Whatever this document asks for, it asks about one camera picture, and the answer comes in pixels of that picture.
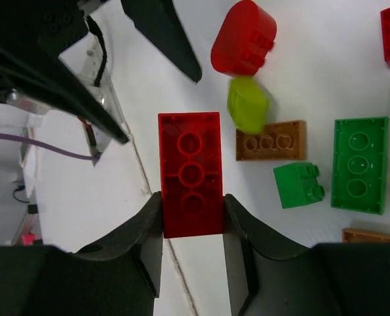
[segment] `lime green lego brick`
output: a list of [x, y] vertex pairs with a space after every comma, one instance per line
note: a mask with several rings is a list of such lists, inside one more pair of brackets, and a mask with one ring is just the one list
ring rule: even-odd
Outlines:
[[325, 191], [319, 185], [319, 168], [312, 163], [291, 163], [274, 169], [283, 209], [322, 201]]
[[237, 77], [230, 80], [227, 108], [240, 131], [255, 135], [266, 124], [269, 100], [251, 77]]
[[332, 207], [383, 214], [388, 135], [387, 117], [335, 121]]

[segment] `black cable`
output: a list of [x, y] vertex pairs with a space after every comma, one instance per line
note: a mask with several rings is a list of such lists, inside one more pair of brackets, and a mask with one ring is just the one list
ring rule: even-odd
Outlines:
[[18, 202], [25, 203], [25, 204], [29, 204], [29, 203], [30, 203], [29, 201], [24, 201], [24, 200], [18, 199], [18, 198], [16, 197], [16, 193], [17, 193], [17, 192], [21, 192], [21, 191], [24, 191], [24, 190], [25, 190], [25, 186], [24, 186], [24, 185], [18, 186], [15, 190], [13, 190], [13, 192], [12, 192], [12, 197], [13, 197], [16, 201], [18, 201]]
[[103, 51], [103, 59], [101, 60], [101, 65], [97, 73], [97, 77], [94, 79], [94, 86], [99, 87], [101, 83], [101, 79], [103, 77], [103, 73], [105, 70], [105, 67], [107, 65], [107, 50], [105, 48], [105, 42], [104, 42], [104, 37], [103, 33], [96, 23], [94, 19], [92, 19], [90, 16], [86, 17], [87, 23], [88, 23], [88, 30], [91, 34], [97, 36], [98, 42], [100, 43], [101, 50]]

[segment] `lego stud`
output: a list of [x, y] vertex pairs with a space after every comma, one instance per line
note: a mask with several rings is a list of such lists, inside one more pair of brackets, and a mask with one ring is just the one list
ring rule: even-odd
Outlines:
[[276, 138], [276, 145], [280, 149], [291, 149], [293, 148], [294, 140], [290, 135], [282, 134]]
[[195, 156], [201, 152], [203, 142], [196, 132], [184, 132], [177, 139], [177, 148], [185, 156]]
[[352, 156], [347, 163], [347, 168], [352, 174], [363, 174], [370, 168], [370, 162], [365, 156]]
[[274, 139], [269, 135], [265, 135], [260, 139], [259, 146], [263, 150], [272, 149], [274, 146]]
[[348, 145], [352, 150], [363, 151], [370, 146], [370, 138], [363, 132], [356, 132], [348, 139]]
[[51, 13], [45, 13], [43, 15], [43, 21], [45, 23], [50, 23], [51, 21], [53, 21], [53, 19], [54, 19], [54, 16]]
[[262, 44], [260, 45], [260, 47], [262, 49], [265, 49], [267, 51], [270, 51], [273, 47], [274, 47], [274, 42], [273, 41], [270, 41], [268, 40], [267, 38], [262, 42]]
[[241, 58], [244, 61], [251, 61], [253, 58], [253, 53], [251, 51], [249, 51], [248, 49], [245, 49], [243, 54], [241, 55]]
[[257, 68], [260, 68], [260, 67], [262, 67], [265, 64], [265, 58], [261, 58], [260, 56], [255, 55], [255, 57], [253, 58], [253, 64]]
[[354, 198], [362, 198], [367, 194], [367, 184], [361, 179], [352, 179], [347, 182], [347, 193]]
[[255, 150], [258, 147], [258, 141], [254, 137], [248, 137], [245, 140], [245, 148], [247, 150]]
[[179, 180], [188, 188], [196, 188], [205, 179], [205, 171], [198, 163], [185, 163], [179, 169]]
[[325, 196], [325, 190], [323, 186], [315, 185], [306, 189], [306, 195], [312, 201], [322, 201]]
[[298, 166], [299, 174], [302, 178], [316, 178], [319, 176], [319, 168], [316, 165], [301, 165]]
[[250, 36], [250, 41], [254, 44], [260, 44], [262, 40], [263, 35], [257, 31], [253, 31], [252, 35]]
[[53, 34], [57, 33], [59, 31], [59, 25], [57, 25], [56, 23], [50, 24], [49, 31]]
[[205, 199], [201, 194], [189, 193], [182, 198], [180, 207], [184, 215], [196, 218], [202, 215], [205, 208]]
[[72, 15], [70, 15], [70, 14], [65, 14], [65, 15], [62, 17], [62, 23], [63, 23], [64, 25], [69, 25], [69, 24], [72, 23], [73, 19], [74, 19], [74, 18], [73, 18]]

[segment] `black robotic claw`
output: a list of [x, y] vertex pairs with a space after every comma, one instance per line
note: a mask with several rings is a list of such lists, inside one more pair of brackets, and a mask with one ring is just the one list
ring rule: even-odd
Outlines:
[[[106, 1], [0, 0], [0, 102], [18, 90], [85, 118], [124, 144], [128, 137], [121, 127], [58, 58], [88, 33], [80, 9], [88, 2], [99, 7]], [[201, 79], [171, 0], [122, 0], [122, 6], [135, 27], [182, 72], [195, 82]]]
[[[390, 315], [390, 244], [308, 249], [231, 195], [224, 216], [231, 315]], [[78, 253], [0, 247], [0, 316], [151, 316], [161, 258], [157, 192], [136, 216]]]

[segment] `pink object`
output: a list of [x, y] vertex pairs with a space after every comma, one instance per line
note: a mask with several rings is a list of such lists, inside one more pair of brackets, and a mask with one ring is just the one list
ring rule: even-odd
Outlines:
[[253, 76], [274, 46], [276, 22], [256, 3], [242, 0], [228, 12], [212, 46], [214, 69], [231, 76]]
[[36, 235], [29, 233], [21, 236], [22, 244], [24, 246], [31, 246], [32, 242], [36, 240]]

